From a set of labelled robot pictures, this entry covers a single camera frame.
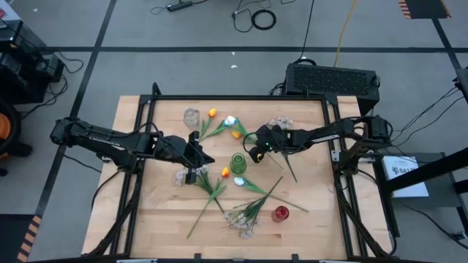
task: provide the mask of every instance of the white label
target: white label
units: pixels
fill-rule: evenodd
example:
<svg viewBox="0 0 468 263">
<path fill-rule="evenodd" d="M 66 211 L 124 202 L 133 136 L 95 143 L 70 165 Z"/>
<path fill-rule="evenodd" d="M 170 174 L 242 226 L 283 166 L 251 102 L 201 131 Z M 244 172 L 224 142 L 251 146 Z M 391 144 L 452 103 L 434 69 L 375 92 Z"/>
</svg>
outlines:
<svg viewBox="0 0 468 263">
<path fill-rule="evenodd" d="M 330 136 L 327 136 L 327 137 L 312 140 L 312 142 L 324 142 L 324 141 L 336 139 L 338 137 L 339 137 L 339 135 L 335 134 L 335 135 L 330 135 Z"/>
</svg>

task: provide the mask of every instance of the green glass vase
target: green glass vase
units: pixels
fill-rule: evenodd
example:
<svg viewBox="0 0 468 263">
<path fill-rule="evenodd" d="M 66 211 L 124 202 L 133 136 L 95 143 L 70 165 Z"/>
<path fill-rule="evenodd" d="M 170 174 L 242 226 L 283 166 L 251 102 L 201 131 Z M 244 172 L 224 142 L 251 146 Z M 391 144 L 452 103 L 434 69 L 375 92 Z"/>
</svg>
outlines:
<svg viewBox="0 0 468 263">
<path fill-rule="evenodd" d="M 246 158 L 242 153 L 234 153 L 229 166 L 233 173 L 241 175 L 247 169 Z"/>
</svg>

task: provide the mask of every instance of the black box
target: black box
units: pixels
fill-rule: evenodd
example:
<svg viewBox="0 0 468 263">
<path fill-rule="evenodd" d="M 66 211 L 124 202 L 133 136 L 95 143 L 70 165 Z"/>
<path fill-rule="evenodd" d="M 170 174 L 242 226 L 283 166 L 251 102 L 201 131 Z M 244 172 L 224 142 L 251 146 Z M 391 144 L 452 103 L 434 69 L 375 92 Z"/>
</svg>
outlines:
<svg viewBox="0 0 468 263">
<path fill-rule="evenodd" d="M 361 115 L 365 115 L 380 100 L 379 86 L 375 71 L 289 64 L 283 94 L 306 94 L 307 89 L 309 95 L 356 96 Z"/>
</svg>

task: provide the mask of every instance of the yellow cable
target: yellow cable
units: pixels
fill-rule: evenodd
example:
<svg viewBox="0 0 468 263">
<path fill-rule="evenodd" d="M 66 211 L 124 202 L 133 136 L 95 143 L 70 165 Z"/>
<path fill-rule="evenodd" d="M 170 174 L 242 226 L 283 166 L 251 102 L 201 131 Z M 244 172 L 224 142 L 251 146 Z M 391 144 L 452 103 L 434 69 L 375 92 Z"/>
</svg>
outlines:
<svg viewBox="0 0 468 263">
<path fill-rule="evenodd" d="M 341 34 L 339 35 L 338 48 L 336 49 L 335 63 L 333 63 L 333 67 L 335 67 L 336 64 L 338 63 L 339 48 L 341 47 L 341 40 L 343 39 L 344 30 L 346 30 L 346 26 L 348 24 L 348 21 L 350 21 L 352 11 L 354 11 L 354 7 L 356 6 L 357 1 L 358 0 L 354 0 L 354 2 L 352 3 L 350 13 L 348 14 L 348 17 L 346 18 L 346 22 L 344 22 L 343 29 L 341 30 Z"/>
</svg>

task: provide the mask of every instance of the black metal frame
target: black metal frame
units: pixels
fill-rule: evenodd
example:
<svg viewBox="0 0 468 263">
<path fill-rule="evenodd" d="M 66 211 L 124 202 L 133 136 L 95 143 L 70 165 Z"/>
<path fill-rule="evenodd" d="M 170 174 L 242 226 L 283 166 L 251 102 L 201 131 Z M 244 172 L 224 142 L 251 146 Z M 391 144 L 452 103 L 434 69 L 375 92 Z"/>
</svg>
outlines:
<svg viewBox="0 0 468 263">
<path fill-rule="evenodd" d="M 141 118 L 143 116 L 144 108 L 147 104 L 149 104 L 149 111 L 147 116 L 147 122 L 152 121 L 154 117 L 154 110 L 156 107 L 157 100 L 271 100 L 271 101 L 316 101 L 320 102 L 322 105 L 323 111 L 323 118 L 325 125 L 328 125 L 330 121 L 330 116 L 328 112 L 327 103 L 328 101 L 325 99 L 324 96 L 219 96 L 219 95 L 161 95 L 160 90 L 157 88 L 156 85 L 153 85 L 153 94 L 151 95 L 141 95 L 139 100 L 139 105 L 137 109 L 137 116 L 135 119 L 135 128 L 139 127 L 142 123 Z M 336 120 L 340 119 L 339 109 L 337 104 L 333 104 L 333 113 L 334 118 Z M 151 127 L 147 126 L 146 130 L 149 132 Z M 343 139 L 339 140 L 340 148 L 346 148 L 346 142 Z M 341 173 L 338 170 L 338 167 L 333 162 L 331 151 L 335 150 L 335 145 L 333 141 L 328 142 L 328 147 L 330 148 L 330 160 L 331 166 L 333 168 L 333 180 L 334 185 L 336 188 L 342 189 L 341 184 Z M 71 258 L 71 259 L 58 259 L 48 262 L 115 262 L 119 259 L 130 259 L 130 253 L 132 249 L 132 241 L 133 235 L 135 232 L 135 223 L 136 217 L 138 212 L 138 202 L 140 201 L 140 192 L 141 186 L 143 182 L 143 170 L 144 170 L 144 161 L 141 162 L 141 172 L 136 174 L 136 181 L 134 191 L 132 193 L 132 198 L 130 201 L 127 202 L 127 198 L 129 196 L 129 186 L 132 175 L 125 174 L 124 183 L 122 185 L 122 192 L 120 197 L 120 202 L 118 205 L 118 212 L 117 212 L 117 220 L 112 226 L 110 233 L 113 232 L 112 243 L 110 244 L 110 253 L 109 255 L 103 256 L 102 253 L 106 250 L 106 247 L 98 247 L 95 251 L 99 253 L 91 253 L 83 255 L 80 258 Z M 352 210 L 356 213 L 359 217 L 359 208 L 358 208 L 358 200 L 355 193 L 355 186 L 352 180 L 352 177 L 347 177 L 347 185 L 350 197 L 350 204 Z M 339 192 L 336 192 L 337 199 L 339 198 Z M 124 244 L 124 252 L 122 254 L 117 254 L 119 239 L 120 239 L 120 228 L 123 225 L 123 222 L 129 216 L 129 224 L 128 224 L 128 231 L 127 236 L 125 238 Z M 356 234 L 358 237 L 358 246 L 360 251 L 360 256 L 355 256 L 352 251 L 352 241 L 350 235 L 350 228 L 348 224 L 348 215 L 345 213 L 344 209 L 339 206 L 339 215 L 341 219 L 341 228 L 343 232 L 343 239 L 344 239 L 344 247 L 346 251 L 346 255 L 348 260 L 359 261 L 359 262 L 410 262 L 398 259 L 385 259 L 385 258 L 374 258 L 368 257 L 367 250 L 366 250 L 366 243 L 362 237 L 362 235 L 356 230 Z M 193 259 L 157 259 L 158 262 L 237 262 L 236 259 L 201 259 L 200 254 L 195 254 Z M 319 262 L 318 260 L 300 260 L 297 254 L 291 255 L 291 260 L 251 260 L 246 259 L 242 260 L 242 262 Z"/>
</svg>

